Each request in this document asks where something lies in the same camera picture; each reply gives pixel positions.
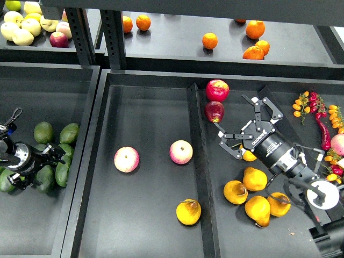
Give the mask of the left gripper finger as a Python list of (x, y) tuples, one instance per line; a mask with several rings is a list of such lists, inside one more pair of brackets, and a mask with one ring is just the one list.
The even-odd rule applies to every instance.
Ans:
[(13, 173), (7, 177), (8, 181), (15, 188), (25, 190), (28, 186), (32, 186), (34, 183), (34, 176), (21, 176), (19, 173)]
[(63, 156), (65, 155), (65, 151), (56, 144), (47, 144), (45, 149), (40, 153), (42, 158), (41, 164), (65, 164), (66, 162), (63, 160)]

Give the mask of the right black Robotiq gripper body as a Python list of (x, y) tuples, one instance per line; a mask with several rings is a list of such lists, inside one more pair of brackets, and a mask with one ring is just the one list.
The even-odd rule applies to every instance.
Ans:
[(273, 174), (297, 175), (306, 167), (297, 154), (297, 148), (289, 142), (269, 121), (259, 124), (250, 120), (241, 129), (248, 136), (243, 139), (244, 149), (251, 151)]

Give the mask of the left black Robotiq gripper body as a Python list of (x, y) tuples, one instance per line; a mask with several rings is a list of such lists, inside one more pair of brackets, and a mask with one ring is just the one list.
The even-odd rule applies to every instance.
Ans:
[(15, 143), (14, 156), (20, 161), (16, 165), (11, 165), (10, 170), (21, 177), (29, 178), (34, 176), (47, 162), (47, 154), (38, 151), (36, 148), (24, 144)]

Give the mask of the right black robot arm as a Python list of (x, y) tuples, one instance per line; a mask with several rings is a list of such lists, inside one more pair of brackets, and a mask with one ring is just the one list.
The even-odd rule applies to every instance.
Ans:
[(288, 200), (303, 208), (316, 229), (314, 241), (322, 257), (343, 257), (343, 233), (335, 233), (334, 223), (324, 226), (317, 222), (312, 207), (330, 210), (340, 201), (339, 187), (321, 178), (318, 169), (325, 152), (317, 149), (318, 157), (313, 169), (307, 166), (305, 146), (288, 141), (275, 127), (283, 113), (267, 97), (243, 98), (254, 107), (254, 119), (250, 120), (238, 134), (227, 133), (219, 123), (220, 147), (234, 158), (242, 159), (244, 153), (252, 152), (272, 173), (286, 176), (283, 189)]

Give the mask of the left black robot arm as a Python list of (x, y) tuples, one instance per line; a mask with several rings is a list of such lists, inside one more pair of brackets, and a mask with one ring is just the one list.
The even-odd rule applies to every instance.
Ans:
[(47, 143), (39, 151), (24, 142), (13, 142), (11, 134), (17, 129), (15, 120), (21, 115), (22, 108), (14, 110), (11, 117), (1, 124), (1, 166), (12, 171), (7, 177), (15, 188), (25, 190), (35, 183), (35, 175), (46, 165), (65, 164), (65, 151), (56, 144)]

